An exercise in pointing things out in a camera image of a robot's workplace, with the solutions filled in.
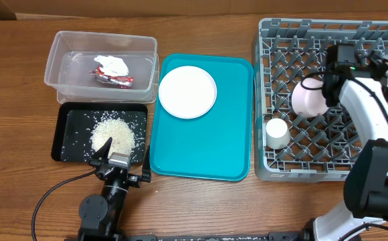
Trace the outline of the red snack wrapper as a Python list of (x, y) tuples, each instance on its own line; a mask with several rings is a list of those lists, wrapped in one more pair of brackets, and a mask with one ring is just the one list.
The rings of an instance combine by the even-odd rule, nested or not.
[(134, 82), (134, 78), (131, 76), (109, 76), (105, 75), (99, 68), (90, 71), (90, 75), (101, 83), (114, 84), (123, 89), (131, 88)]

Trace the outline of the pink-white bowl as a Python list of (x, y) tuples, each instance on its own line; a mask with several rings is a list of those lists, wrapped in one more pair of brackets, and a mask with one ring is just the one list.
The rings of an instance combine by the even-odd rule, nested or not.
[(324, 114), (328, 107), (321, 92), (322, 82), (314, 78), (306, 78), (303, 85), (309, 88), (319, 88), (319, 90), (307, 90), (300, 83), (295, 85), (291, 97), (291, 105), (295, 114), (301, 114), (305, 118)]

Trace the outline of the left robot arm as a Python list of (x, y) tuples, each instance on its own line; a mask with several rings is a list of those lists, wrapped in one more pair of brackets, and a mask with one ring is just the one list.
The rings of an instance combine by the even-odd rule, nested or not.
[(78, 240), (130, 240), (118, 229), (120, 215), (130, 187), (139, 188), (142, 182), (151, 181), (150, 150), (147, 149), (142, 173), (130, 172), (130, 156), (110, 153), (109, 138), (90, 158), (89, 165), (96, 168), (95, 176), (104, 182), (101, 194), (89, 195), (79, 207), (81, 225)]

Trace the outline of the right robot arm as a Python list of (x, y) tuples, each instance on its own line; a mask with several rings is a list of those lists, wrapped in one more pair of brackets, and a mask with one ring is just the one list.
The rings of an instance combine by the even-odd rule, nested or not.
[(342, 202), (314, 219), (304, 240), (350, 240), (388, 222), (388, 79), (354, 77), (354, 71), (322, 73), (322, 94), (344, 106), (362, 150), (345, 179)]

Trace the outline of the white napkin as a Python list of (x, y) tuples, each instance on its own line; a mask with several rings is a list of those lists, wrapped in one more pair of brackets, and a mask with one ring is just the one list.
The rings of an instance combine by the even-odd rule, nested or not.
[(96, 56), (95, 62), (100, 64), (99, 69), (109, 76), (128, 76), (129, 69), (122, 58), (114, 56)]

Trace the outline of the white cup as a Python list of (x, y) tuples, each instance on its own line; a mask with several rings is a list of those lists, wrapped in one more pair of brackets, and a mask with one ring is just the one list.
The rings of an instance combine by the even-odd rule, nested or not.
[(290, 142), (287, 123), (280, 118), (273, 118), (266, 123), (266, 144), (271, 149), (282, 149)]

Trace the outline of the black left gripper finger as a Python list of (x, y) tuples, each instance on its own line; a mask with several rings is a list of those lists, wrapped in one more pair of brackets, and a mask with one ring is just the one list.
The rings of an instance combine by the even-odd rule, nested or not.
[(108, 154), (110, 152), (111, 145), (112, 145), (112, 137), (109, 137), (108, 140), (105, 142), (105, 144), (93, 154), (92, 160), (107, 163)]
[(147, 183), (151, 182), (150, 146), (147, 147), (146, 153), (144, 155), (141, 181)]

